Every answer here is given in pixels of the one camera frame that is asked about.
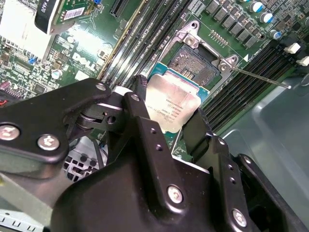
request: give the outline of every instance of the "hole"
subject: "hole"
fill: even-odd
[[[236,184],[236,181],[235,181],[235,179],[234,178],[230,178],[230,181],[235,185]]]
[[[116,118],[115,118],[114,116],[109,116],[109,117],[107,117],[107,119],[106,119],[106,122],[107,122],[108,124],[110,124],[110,125],[114,124],[115,121],[116,121]]]
[[[156,149],[157,151],[163,151],[163,148],[161,147],[160,144],[157,144],[157,146],[155,146],[155,149]]]
[[[196,23],[192,23],[191,26],[192,26],[193,29],[197,28],[197,24]]]
[[[259,39],[260,39],[260,40],[265,39],[265,35],[264,35],[264,34],[261,34],[260,37],[259,37]]]

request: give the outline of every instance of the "green circuit board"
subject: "green circuit board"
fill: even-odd
[[[0,14],[6,1],[0,0]],[[33,10],[39,3],[18,1]],[[29,53],[2,38],[0,83],[10,81],[5,91],[21,99],[85,78],[98,78],[111,87],[128,87],[131,76],[149,73],[175,32],[194,20],[199,22],[198,36],[222,57],[238,56],[238,68],[245,68],[273,40],[272,30],[282,37],[292,31],[302,43],[308,43],[309,30],[304,23],[308,1],[261,2],[263,10],[252,13],[252,2],[234,0],[103,0],[100,7],[92,7],[92,1],[75,0],[73,4],[73,0],[65,0],[60,12],[79,9],[79,3],[91,10],[78,16],[72,28],[52,38],[46,60],[30,64]],[[273,19],[261,23],[260,16],[266,12],[271,12]],[[161,62],[171,65],[182,47],[183,43],[176,43]],[[222,85],[218,84],[222,77],[215,75],[206,85],[211,91],[208,101],[236,75],[233,72]],[[172,140],[172,135],[167,136],[169,145]],[[185,146],[178,147],[179,155],[185,157]]]
[[[37,0],[21,0],[27,6],[37,6]],[[104,62],[126,29],[141,0],[131,0],[117,19],[110,14],[114,0],[105,0],[102,8],[94,8],[90,15],[79,18],[68,31],[57,35],[46,61],[29,64],[29,54],[0,43],[0,83],[9,80],[6,89],[18,98],[31,98],[84,78],[97,78]],[[0,14],[5,0],[0,0]],[[52,73],[60,70],[62,76],[53,79]]]

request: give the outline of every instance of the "electrolytic capacitor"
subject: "electrolytic capacitor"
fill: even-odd
[[[255,13],[260,12],[262,9],[263,9],[263,4],[259,1],[254,1],[249,6],[249,10]]]
[[[307,18],[305,19],[305,26],[306,26],[306,27],[309,27],[309,17],[307,17]]]
[[[260,21],[262,22],[262,23],[270,23],[271,22],[271,20],[272,20],[272,13],[266,13],[266,12],[264,12],[264,13],[261,13],[261,15],[260,15]]]
[[[55,71],[52,71],[52,78],[55,79],[55,80],[58,80],[61,76],[62,76],[62,71],[57,69]]]
[[[276,31],[276,30],[271,30],[269,32],[269,36],[274,39],[274,40],[279,40],[282,36],[280,31]]]

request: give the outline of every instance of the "cable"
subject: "cable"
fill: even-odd
[[[102,155],[100,152],[100,147],[98,146],[98,143],[95,139],[90,139],[93,142],[93,145],[95,147],[95,151],[96,151],[96,155],[97,155],[97,159],[98,159],[98,167],[99,169],[104,168],[104,162],[102,159]]]

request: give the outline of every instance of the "chip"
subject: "chip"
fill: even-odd
[[[300,23],[296,22],[293,26],[292,26],[293,30],[299,30],[301,28]]]
[[[246,28],[246,29],[249,29],[252,25],[253,25],[253,23],[249,21],[249,22],[245,25],[245,28]]]
[[[239,18],[238,18],[238,21],[239,22],[242,22],[246,17],[244,15],[241,15]]]
[[[291,16],[288,14],[288,15],[284,18],[284,22],[289,21],[290,18],[291,18]]]
[[[227,10],[225,8],[221,8],[221,10],[216,13],[214,16],[215,19],[217,19],[219,22],[222,21],[222,19],[227,15]]]
[[[242,25],[240,23],[235,24],[235,26],[231,29],[231,33],[237,35],[242,29]]]
[[[260,30],[258,28],[254,29],[253,32],[252,32],[252,35],[257,35],[257,33],[259,33]]]
[[[230,26],[235,22],[235,18],[233,18],[232,16],[229,16],[223,23],[222,26],[224,26],[225,28],[230,28]]]
[[[223,6],[224,8],[226,8],[226,7],[228,7],[229,4],[231,4],[231,2],[230,2],[229,0],[226,0],[226,1],[223,3],[222,6]]]
[[[238,37],[237,39],[239,39],[240,41],[244,42],[245,39],[249,36],[249,32],[247,30],[244,30]]]
[[[33,88],[33,92],[35,92],[36,94],[43,94],[45,92],[45,88],[39,84],[36,84]]]
[[[57,62],[55,62],[54,64],[53,64],[53,69],[60,69],[61,68],[61,64],[59,64],[59,63],[57,63]]]
[[[209,14],[212,14],[218,9],[218,7],[219,7],[219,3],[217,1],[212,1],[206,8],[206,11]]]

